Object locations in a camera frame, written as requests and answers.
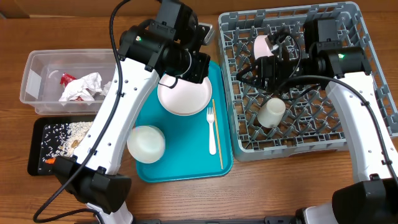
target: white fork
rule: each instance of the white fork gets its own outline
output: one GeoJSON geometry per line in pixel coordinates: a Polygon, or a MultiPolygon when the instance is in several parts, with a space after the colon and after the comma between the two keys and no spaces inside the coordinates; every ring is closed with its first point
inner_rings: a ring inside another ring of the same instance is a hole
{"type": "Polygon", "coordinates": [[[216,150],[216,141],[214,138],[214,129],[213,129],[214,113],[212,107],[207,108],[206,119],[207,122],[209,123],[209,151],[211,155],[215,155],[217,150],[216,150]]]}

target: turquoise placemat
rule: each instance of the turquoise placemat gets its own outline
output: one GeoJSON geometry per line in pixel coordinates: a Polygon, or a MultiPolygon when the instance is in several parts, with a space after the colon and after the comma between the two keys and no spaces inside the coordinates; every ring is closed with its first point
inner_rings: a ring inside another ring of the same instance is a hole
{"type": "Polygon", "coordinates": [[[232,168],[233,155],[229,135],[228,117],[224,96],[223,79],[219,66],[210,62],[209,79],[215,100],[220,133],[224,169],[221,170],[216,129],[217,153],[209,153],[209,127],[206,109],[192,116],[177,116],[160,104],[157,88],[149,95],[137,118],[136,126],[153,125],[165,136],[166,149],[163,157],[153,164],[136,162],[139,177],[150,183],[187,180],[226,175],[232,168]]]}

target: dish rack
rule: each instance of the dish rack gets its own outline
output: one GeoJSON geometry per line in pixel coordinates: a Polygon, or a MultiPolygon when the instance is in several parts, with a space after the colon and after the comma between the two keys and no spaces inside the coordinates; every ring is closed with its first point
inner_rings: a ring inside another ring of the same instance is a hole
{"type": "MultiPolygon", "coordinates": [[[[278,127],[267,129],[257,119],[257,112],[271,98],[257,89],[237,81],[236,74],[254,61],[253,43],[258,35],[273,34],[288,28],[299,36],[305,53],[303,25],[318,18],[336,19],[338,37],[344,47],[360,46],[372,67],[374,89],[381,114],[392,137],[398,136],[398,112],[390,93],[362,13],[354,2],[309,6],[281,7],[253,11],[226,12],[219,16],[220,64],[223,71],[228,119],[233,152],[239,161],[288,157],[294,154],[347,150],[338,115],[325,91],[315,89],[287,109],[278,127]]],[[[294,41],[284,42],[290,59],[298,58],[294,41]]],[[[297,97],[302,91],[291,88],[285,98],[297,97]]]]}

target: crumpled paper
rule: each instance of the crumpled paper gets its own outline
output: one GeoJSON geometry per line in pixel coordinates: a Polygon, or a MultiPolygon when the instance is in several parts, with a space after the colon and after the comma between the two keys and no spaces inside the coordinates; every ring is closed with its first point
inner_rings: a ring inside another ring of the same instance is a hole
{"type": "Polygon", "coordinates": [[[93,95],[101,93],[101,75],[98,72],[70,82],[62,93],[59,101],[75,100],[79,96],[84,101],[94,101],[93,95]]]}
{"type": "Polygon", "coordinates": [[[106,96],[111,88],[112,82],[109,81],[107,84],[104,85],[104,90],[100,93],[100,95],[106,96]]]}

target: chopsticks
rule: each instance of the chopsticks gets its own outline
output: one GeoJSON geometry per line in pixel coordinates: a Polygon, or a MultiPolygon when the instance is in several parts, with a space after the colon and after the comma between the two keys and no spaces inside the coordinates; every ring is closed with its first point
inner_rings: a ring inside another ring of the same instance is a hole
{"type": "Polygon", "coordinates": [[[217,133],[217,142],[218,142],[218,154],[220,155],[220,163],[221,163],[221,170],[224,169],[223,167],[223,156],[221,155],[221,145],[220,145],[220,135],[218,134],[218,123],[217,123],[217,114],[216,114],[216,103],[213,99],[213,110],[214,110],[214,119],[216,124],[216,133],[217,133]]]}

